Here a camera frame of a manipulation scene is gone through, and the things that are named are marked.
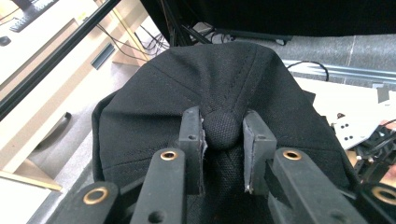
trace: floor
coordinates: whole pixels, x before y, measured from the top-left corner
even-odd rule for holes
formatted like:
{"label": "floor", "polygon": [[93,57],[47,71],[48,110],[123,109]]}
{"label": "floor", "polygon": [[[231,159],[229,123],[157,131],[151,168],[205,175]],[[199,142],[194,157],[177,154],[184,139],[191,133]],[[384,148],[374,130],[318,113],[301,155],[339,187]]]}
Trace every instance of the floor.
{"label": "floor", "polygon": [[[221,35],[214,36],[215,43],[221,43]],[[231,41],[228,36],[225,42]],[[320,63],[353,66],[366,69],[396,71],[396,35],[346,36],[346,37],[304,37],[295,36],[286,46],[275,41],[236,38],[235,41],[257,43],[273,49],[284,60],[311,60]],[[109,63],[101,68],[103,76],[95,80],[99,87],[87,82],[85,88],[92,88],[92,94],[79,98],[76,106],[70,108],[72,118],[64,120],[61,132],[43,142],[29,159],[39,164],[42,170],[64,184],[64,191],[53,191],[37,210],[29,223],[50,222],[79,189],[91,184],[92,180],[92,126],[91,114],[97,102],[120,88],[136,71],[137,67]],[[321,76],[293,73],[296,77],[321,79]],[[349,77],[332,77],[332,82],[372,88],[374,82]],[[396,91],[392,82],[385,86]]]}

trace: black fabric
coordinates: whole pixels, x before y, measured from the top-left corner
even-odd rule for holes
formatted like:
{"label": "black fabric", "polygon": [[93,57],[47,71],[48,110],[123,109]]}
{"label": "black fabric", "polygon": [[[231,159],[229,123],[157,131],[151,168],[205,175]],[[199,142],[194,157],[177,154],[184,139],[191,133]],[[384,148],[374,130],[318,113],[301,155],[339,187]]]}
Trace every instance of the black fabric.
{"label": "black fabric", "polygon": [[262,223],[263,198],[244,192],[242,119],[256,110],[279,147],[307,153],[338,187],[357,178],[329,125],[279,57],[248,43],[172,48],[142,66],[93,117],[95,180],[125,186],[151,156],[177,145],[184,110],[200,106],[208,149],[205,197],[189,196],[189,223]]}
{"label": "black fabric", "polygon": [[[160,1],[141,0],[168,39]],[[218,29],[273,35],[381,35],[396,33],[396,1],[175,0],[182,21]]]}

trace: black cap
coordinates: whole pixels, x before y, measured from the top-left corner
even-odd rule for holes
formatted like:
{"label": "black cap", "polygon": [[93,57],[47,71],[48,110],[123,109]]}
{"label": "black cap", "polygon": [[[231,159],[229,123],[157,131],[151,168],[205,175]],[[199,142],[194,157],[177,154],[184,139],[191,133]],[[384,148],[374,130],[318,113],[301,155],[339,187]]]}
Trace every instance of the black cap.
{"label": "black cap", "polygon": [[171,48],[104,99],[92,120],[95,180],[122,187],[143,176],[154,152],[175,145],[182,113],[196,105],[208,143],[207,193],[190,198],[189,223],[251,223],[264,216],[244,193],[242,120],[248,109],[259,113],[279,147],[304,151],[336,186],[357,183],[334,132],[279,57],[238,42]]}

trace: brass insert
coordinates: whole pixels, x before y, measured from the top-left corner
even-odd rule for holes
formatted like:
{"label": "brass insert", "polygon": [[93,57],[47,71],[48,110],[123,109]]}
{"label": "brass insert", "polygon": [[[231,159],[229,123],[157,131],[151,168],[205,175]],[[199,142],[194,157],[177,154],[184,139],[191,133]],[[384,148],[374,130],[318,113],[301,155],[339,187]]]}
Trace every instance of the brass insert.
{"label": "brass insert", "polygon": [[301,159],[300,153],[293,150],[286,150],[283,152],[283,156],[291,161],[298,161]]}
{"label": "brass insert", "polygon": [[[92,195],[96,192],[102,193],[102,195],[99,198],[92,199]],[[108,195],[108,190],[104,187],[96,188],[90,190],[85,196],[84,196],[84,203],[85,204],[97,204],[101,203]]]}
{"label": "brass insert", "polygon": [[172,161],[177,158],[177,153],[175,151],[165,151],[161,153],[161,159],[164,161]]}
{"label": "brass insert", "polygon": [[374,196],[384,203],[396,205],[396,192],[391,189],[385,189],[382,187],[373,187],[372,193]]}

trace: cap button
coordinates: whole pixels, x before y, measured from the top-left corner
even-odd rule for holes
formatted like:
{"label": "cap button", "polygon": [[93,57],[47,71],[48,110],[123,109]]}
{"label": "cap button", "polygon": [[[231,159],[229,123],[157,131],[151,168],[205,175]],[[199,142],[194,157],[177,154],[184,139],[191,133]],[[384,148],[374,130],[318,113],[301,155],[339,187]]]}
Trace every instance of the cap button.
{"label": "cap button", "polygon": [[232,112],[216,110],[204,117],[206,142],[210,149],[224,150],[233,147],[241,132],[241,123]]}

